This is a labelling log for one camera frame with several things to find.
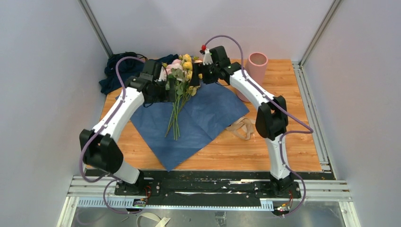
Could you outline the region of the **flower bouquet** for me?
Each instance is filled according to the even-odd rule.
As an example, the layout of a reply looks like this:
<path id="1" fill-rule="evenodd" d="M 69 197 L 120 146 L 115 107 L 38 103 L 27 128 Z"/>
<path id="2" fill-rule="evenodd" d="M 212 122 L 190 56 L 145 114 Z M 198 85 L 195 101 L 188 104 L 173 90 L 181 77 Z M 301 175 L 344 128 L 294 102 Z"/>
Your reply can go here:
<path id="1" fill-rule="evenodd" d="M 178 56 L 178 59 L 173 60 L 172 63 L 162 63 L 168 72 L 167 79 L 172 79 L 175 83 L 175 101 L 173 101 L 173 110 L 170 116 L 166 135 L 169 132 L 173 133 L 173 139 L 178 140 L 180 135 L 178 116 L 184 105 L 195 96 L 199 85 L 190 85 L 190 80 L 193 75 L 193 63 L 201 63 L 197 56 L 190 56 L 188 54 Z"/>

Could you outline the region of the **pink cylindrical vase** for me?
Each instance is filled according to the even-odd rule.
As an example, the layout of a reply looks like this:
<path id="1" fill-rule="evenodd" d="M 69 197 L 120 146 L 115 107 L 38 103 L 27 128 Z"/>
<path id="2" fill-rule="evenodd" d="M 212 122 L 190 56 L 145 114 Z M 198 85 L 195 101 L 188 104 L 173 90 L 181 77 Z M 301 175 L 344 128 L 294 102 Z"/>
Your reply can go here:
<path id="1" fill-rule="evenodd" d="M 259 87 L 262 89 L 262 91 L 265 91 L 265 89 L 262 87 L 263 86 L 263 80 L 265 78 L 265 71 L 267 69 L 267 63 L 268 63 L 268 58 L 266 57 L 265 54 L 260 53 L 260 52 L 254 52 L 249 55 L 248 60 L 245 64 L 244 70 L 246 71 L 247 75 L 251 77 L 254 80 L 254 83 L 257 83 Z M 242 92 L 243 90 L 243 85 L 242 83 L 237 83 L 242 87 L 242 89 L 239 89 L 238 86 L 234 86 L 236 89 L 237 96 L 244 102 L 252 103 L 246 96 L 245 93 Z M 259 94 L 258 97 L 260 97 L 260 92 L 253 91 L 252 92 L 253 96 Z"/>

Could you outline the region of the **blue wrapping paper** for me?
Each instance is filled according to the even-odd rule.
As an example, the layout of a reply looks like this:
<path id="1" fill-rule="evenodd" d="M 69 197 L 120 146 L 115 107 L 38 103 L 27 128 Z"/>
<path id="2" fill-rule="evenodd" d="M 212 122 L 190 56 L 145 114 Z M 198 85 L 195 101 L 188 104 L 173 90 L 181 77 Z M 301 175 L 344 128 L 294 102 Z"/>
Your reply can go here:
<path id="1" fill-rule="evenodd" d="M 120 149 L 126 152 L 145 143 L 161 165 L 171 171 L 249 113 L 245 104 L 228 88 L 217 84 L 202 85 L 178 114 L 180 136 L 175 140 L 173 132 L 167 131 L 172 110 L 172 103 L 140 106 L 130 117 L 140 138 L 122 135 L 118 141 Z"/>

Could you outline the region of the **tan ribbon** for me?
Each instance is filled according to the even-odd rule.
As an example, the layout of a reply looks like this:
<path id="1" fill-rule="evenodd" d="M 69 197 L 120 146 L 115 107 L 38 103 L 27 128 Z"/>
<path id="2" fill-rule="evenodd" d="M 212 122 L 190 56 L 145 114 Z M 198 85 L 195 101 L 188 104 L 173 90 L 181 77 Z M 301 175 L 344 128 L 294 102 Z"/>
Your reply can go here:
<path id="1" fill-rule="evenodd" d="M 227 128 L 226 131 L 232 133 L 234 136 L 238 137 L 241 140 L 249 140 L 255 135 L 255 126 L 256 120 L 250 119 L 247 117 L 241 117 Z"/>

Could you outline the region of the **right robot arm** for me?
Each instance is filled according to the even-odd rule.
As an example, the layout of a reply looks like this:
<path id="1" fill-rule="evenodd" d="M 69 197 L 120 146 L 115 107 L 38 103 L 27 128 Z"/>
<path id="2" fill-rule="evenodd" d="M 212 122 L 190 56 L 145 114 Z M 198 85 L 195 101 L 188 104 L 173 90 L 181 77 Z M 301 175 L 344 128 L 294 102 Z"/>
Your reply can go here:
<path id="1" fill-rule="evenodd" d="M 284 97 L 275 97 L 267 92 L 240 63 L 232 63 L 223 46 L 209 49 L 203 45 L 200 52 L 203 54 L 203 61 L 195 64 L 194 70 L 202 74 L 203 82 L 210 84 L 218 79 L 224 80 L 243 94 L 257 110 L 255 128 L 265 139 L 270 158 L 270 183 L 265 188 L 258 186 L 258 191 L 271 192 L 275 197 L 283 197 L 289 192 L 294 181 L 287 168 L 288 159 L 283 137 L 288 126 Z"/>

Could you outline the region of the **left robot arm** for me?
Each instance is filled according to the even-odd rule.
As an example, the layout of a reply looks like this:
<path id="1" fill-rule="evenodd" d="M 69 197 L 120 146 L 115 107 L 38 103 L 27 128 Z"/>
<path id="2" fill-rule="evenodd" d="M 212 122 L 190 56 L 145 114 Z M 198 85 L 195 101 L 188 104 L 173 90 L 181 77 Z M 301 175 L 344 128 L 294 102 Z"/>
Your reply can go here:
<path id="1" fill-rule="evenodd" d="M 117 100 L 102 120 L 92 129 L 84 129 L 79 135 L 81 154 L 79 171 L 84 175 L 84 165 L 101 170 L 120 182 L 133 195 L 140 195 L 146 189 L 144 173 L 127 163 L 117 145 L 121 133 L 134 112 L 144 104 L 172 101 L 173 96 L 165 89 L 166 81 L 160 80 L 164 66 L 155 61 L 144 62 L 139 76 L 123 81 L 119 65 L 115 66 L 116 76 L 122 86 Z"/>

